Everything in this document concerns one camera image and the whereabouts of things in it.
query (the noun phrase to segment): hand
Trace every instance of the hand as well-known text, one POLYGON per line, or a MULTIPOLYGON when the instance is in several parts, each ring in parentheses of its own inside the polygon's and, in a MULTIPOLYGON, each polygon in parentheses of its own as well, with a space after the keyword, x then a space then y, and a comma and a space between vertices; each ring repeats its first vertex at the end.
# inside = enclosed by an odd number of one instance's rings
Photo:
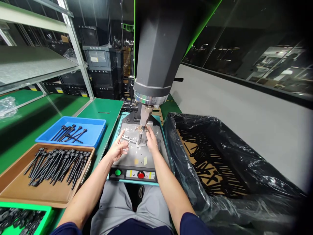
POLYGON ((121 139, 124 135, 125 130, 122 130, 120 135, 118 136, 118 138, 114 141, 114 143, 112 144, 111 148, 109 149, 109 151, 107 152, 107 154, 105 155, 105 157, 110 158, 111 160, 113 160, 114 162, 116 162, 117 160, 120 159, 120 157, 122 156, 122 154, 127 154, 126 151, 129 150, 128 147, 128 142, 121 142, 121 139))
POLYGON ((151 126, 147 125, 146 127, 148 129, 146 135, 147 135, 147 139, 148 139, 147 146, 149 148, 149 151, 151 153, 158 152, 159 148, 157 146, 157 138, 154 135, 154 132, 153 132, 151 126))

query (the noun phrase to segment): green workbench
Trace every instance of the green workbench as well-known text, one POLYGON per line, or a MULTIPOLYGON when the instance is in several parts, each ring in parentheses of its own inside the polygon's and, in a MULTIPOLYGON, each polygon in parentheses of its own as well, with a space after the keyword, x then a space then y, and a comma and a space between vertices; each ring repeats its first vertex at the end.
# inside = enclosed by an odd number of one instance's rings
MULTIPOLYGON (((21 107, 15 116, 0 120, 0 174, 33 146, 35 139, 60 117, 74 115, 88 101, 89 98, 85 97, 50 94, 21 107)), ((96 149, 89 174, 93 172, 103 156, 122 105, 123 101, 95 99, 77 116, 106 120, 104 135, 96 149)), ((55 210, 51 229, 57 226, 64 210, 55 210)))

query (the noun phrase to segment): red stop button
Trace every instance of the red stop button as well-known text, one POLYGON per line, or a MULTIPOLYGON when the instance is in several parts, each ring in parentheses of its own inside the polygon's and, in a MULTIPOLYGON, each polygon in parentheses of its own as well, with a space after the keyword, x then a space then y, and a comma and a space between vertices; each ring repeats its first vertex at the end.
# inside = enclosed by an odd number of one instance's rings
POLYGON ((144 173, 142 171, 138 172, 138 178, 143 179, 144 173))

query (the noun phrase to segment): metal shelf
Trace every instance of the metal shelf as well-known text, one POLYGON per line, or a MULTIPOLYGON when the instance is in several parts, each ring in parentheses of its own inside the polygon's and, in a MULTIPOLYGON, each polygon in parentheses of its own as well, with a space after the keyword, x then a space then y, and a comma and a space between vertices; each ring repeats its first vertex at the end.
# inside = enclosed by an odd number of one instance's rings
POLYGON ((0 94, 79 69, 46 47, 0 46, 0 94))
POLYGON ((61 21, 57 21, 3 2, 0 2, 0 20, 68 33, 66 24, 61 21))

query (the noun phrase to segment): green led light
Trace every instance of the green led light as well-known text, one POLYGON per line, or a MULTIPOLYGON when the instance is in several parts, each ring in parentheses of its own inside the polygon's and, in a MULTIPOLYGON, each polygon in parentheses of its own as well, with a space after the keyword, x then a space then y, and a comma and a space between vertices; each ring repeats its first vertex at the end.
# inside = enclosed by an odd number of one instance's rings
POLYGON ((121 175, 121 173, 122 173, 122 172, 121 172, 120 170, 116 170, 116 171, 115 171, 115 175, 116 175, 116 176, 121 175))

